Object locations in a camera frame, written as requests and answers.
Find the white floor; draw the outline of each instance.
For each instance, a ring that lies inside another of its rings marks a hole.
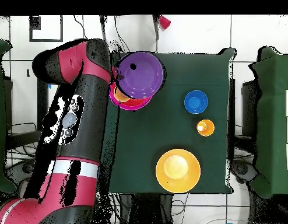
[[[171,20],[167,30],[160,29],[159,53],[219,53],[223,48],[237,50],[233,78],[236,80],[236,124],[242,125],[241,87],[254,79],[248,65],[256,61],[259,48],[274,46],[288,53],[288,15],[165,15]],[[76,16],[85,28],[87,38],[102,38],[99,16]],[[60,17],[41,16],[41,30],[33,30],[34,39],[59,39]],[[63,42],[83,37],[80,24],[73,16],[63,16]],[[156,38],[151,15],[117,17],[117,29],[130,51],[155,51]],[[106,23],[106,37],[110,49],[120,42],[114,17]],[[62,43],[29,42],[29,17],[0,16],[0,39],[10,40],[13,48],[3,56],[2,66],[13,80],[13,123],[37,121],[37,85],[31,69],[33,58],[41,51]],[[49,102],[56,87],[49,92]],[[17,132],[29,131],[31,126],[19,126]],[[236,127],[241,134],[241,127]],[[234,189],[231,195],[189,195],[184,213],[174,216],[174,224],[247,224],[249,213],[248,190],[230,176]],[[185,202],[186,195],[175,195],[174,200]],[[173,214],[182,211],[182,204],[174,202]]]

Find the blue bowl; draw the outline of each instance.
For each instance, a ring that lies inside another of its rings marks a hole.
[[[203,113],[208,106],[207,96],[200,90],[190,91],[184,99],[184,106],[192,114]]]

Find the orange cup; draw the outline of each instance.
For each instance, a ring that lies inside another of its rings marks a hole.
[[[115,87],[114,89],[114,97],[116,100],[118,100],[119,102],[127,102],[130,98],[128,96],[126,96],[125,94],[123,94],[119,88]]]
[[[197,123],[197,131],[203,137],[208,137],[215,131],[215,125],[213,122],[211,122],[211,120],[201,120],[199,123]]]

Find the purple plate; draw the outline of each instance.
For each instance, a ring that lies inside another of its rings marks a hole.
[[[153,96],[164,80],[163,65],[150,52],[134,52],[121,59],[119,86],[130,98],[144,99]]]

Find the green tablecloth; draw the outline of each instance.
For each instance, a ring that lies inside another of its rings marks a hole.
[[[274,52],[270,47],[252,68],[258,77],[262,96],[257,105],[258,175],[251,183],[263,198],[273,194],[288,194],[286,162],[287,120],[286,89],[288,89],[288,55]]]
[[[3,73],[1,68],[2,56],[9,51],[11,45],[5,41],[0,40],[0,191],[11,193],[15,191],[15,185],[9,181],[3,174],[5,167],[5,141],[6,141],[6,113],[5,113],[5,92],[3,84]]]
[[[109,100],[101,163],[113,165],[110,192],[168,193],[157,182],[155,168],[161,155],[174,148],[190,151],[200,162],[201,178],[191,193],[231,192],[225,174],[229,68],[234,54],[232,48],[220,55],[156,54],[167,77],[147,106],[136,112],[118,110]],[[202,114],[184,108],[184,97],[192,90],[208,96]],[[198,134],[196,124],[202,119],[214,122],[212,136]]]

